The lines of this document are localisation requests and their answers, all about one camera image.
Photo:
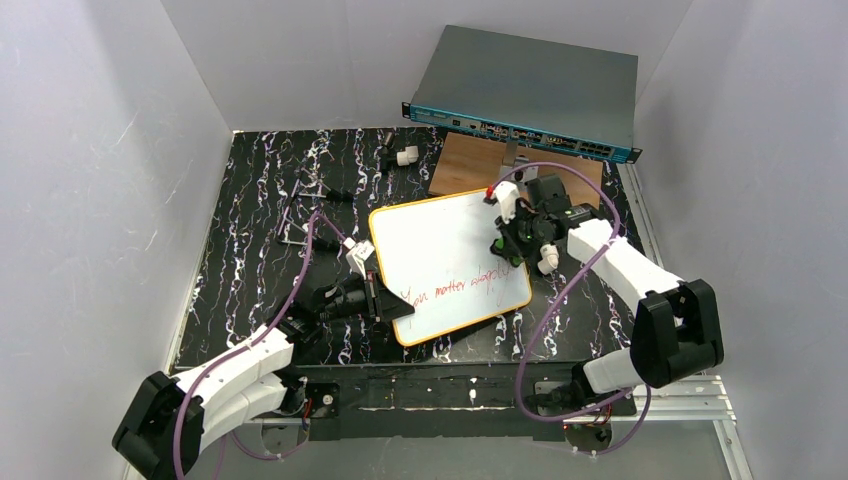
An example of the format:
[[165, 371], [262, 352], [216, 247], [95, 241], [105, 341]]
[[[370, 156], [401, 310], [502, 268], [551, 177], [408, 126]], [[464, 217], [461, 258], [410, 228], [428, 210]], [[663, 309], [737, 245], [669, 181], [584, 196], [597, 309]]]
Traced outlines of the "green bone-shaped eraser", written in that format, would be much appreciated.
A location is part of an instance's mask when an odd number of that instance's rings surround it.
[[496, 238], [490, 245], [490, 252], [509, 261], [523, 261], [521, 250], [510, 244], [505, 237]]

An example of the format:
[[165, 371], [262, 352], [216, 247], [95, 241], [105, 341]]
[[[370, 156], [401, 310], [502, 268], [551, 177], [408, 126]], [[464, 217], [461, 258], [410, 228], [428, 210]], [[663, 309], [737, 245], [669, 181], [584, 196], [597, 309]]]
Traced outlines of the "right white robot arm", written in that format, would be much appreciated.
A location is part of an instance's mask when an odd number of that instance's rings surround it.
[[551, 398], [588, 402], [639, 384], [661, 388], [723, 362], [717, 299], [707, 282], [685, 281], [649, 260], [593, 207], [572, 204], [558, 176], [534, 179], [527, 191], [504, 181], [487, 192], [486, 202], [500, 210], [491, 252], [542, 275], [564, 257], [577, 260], [634, 315], [630, 345], [577, 364]]

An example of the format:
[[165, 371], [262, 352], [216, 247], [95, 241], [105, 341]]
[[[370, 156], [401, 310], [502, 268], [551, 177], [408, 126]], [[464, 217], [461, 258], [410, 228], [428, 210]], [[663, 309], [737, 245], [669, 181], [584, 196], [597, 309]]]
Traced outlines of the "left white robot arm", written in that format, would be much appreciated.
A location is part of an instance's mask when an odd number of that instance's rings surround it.
[[214, 359], [177, 375], [147, 376], [111, 446], [145, 479], [181, 478], [208, 446], [257, 416], [309, 417], [315, 400], [292, 361], [317, 342], [324, 324], [361, 316], [386, 329], [414, 311], [376, 271], [301, 285], [268, 323]]

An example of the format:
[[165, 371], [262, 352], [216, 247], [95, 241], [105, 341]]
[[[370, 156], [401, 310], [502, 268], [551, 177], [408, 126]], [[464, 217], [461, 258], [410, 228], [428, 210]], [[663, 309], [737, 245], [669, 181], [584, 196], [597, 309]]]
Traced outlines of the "yellow-framed whiteboard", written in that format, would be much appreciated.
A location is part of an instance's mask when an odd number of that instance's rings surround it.
[[380, 275], [414, 308], [394, 320], [411, 347], [527, 306], [532, 282], [490, 251], [500, 211], [482, 189], [385, 206], [368, 223]]

